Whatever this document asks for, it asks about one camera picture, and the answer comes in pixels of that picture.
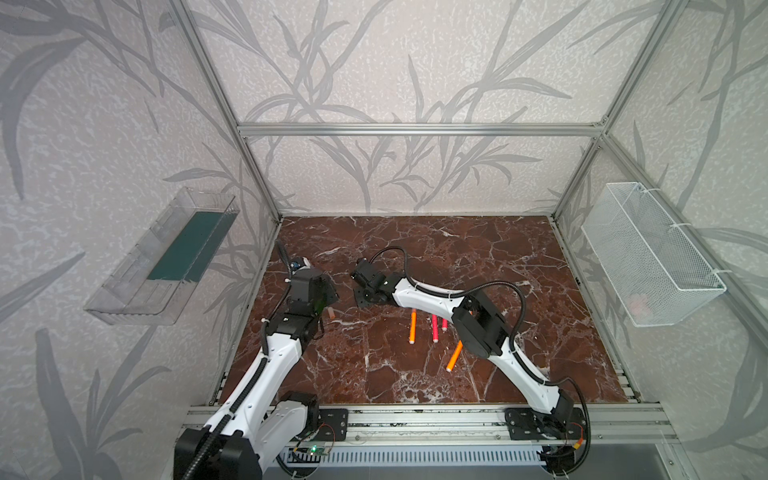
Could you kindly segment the thick pink marker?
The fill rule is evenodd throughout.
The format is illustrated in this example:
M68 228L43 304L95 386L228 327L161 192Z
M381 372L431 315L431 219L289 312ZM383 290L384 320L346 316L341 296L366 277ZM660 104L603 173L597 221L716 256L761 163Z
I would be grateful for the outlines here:
M431 336L432 336L432 342L438 343L439 341L438 319L437 319L437 316L434 314L431 315Z

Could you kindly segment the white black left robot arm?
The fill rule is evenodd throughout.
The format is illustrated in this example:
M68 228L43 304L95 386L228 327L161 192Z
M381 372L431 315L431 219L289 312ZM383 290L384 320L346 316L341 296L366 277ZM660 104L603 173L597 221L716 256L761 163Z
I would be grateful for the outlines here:
M338 301L332 278L303 266L290 277L274 311L262 320L261 349L238 385L200 429L176 442L174 479L260 479L294 438L318 429L314 394L289 393L268 409L288 373Z

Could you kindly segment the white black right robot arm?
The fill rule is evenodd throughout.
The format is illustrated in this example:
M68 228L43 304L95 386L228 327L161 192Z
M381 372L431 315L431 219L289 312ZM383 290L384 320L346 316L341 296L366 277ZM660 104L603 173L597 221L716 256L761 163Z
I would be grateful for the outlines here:
M394 305L416 309L453 324L463 349L493 363L523 394L531 410L531 430L560 438L572 421L574 401L547 378L517 346L515 329L483 292L488 282L469 290L449 290L410 279L404 272L385 274L366 259L351 273L358 307Z

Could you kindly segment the orange pen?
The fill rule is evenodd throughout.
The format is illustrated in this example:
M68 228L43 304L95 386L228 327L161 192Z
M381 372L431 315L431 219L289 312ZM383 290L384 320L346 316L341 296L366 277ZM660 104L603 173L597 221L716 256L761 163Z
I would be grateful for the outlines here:
M409 335L408 335L408 342L410 345L415 344L417 320L418 320L417 310L412 309L410 314L410 326L409 326Z
M463 351L463 342L459 341L457 343L457 346L456 346L455 350L453 351L453 353L452 353L452 355L450 357L450 360L449 360L448 364L446 365L446 371L447 372L452 372L454 370L455 365L457 364L458 359L460 358L462 351Z

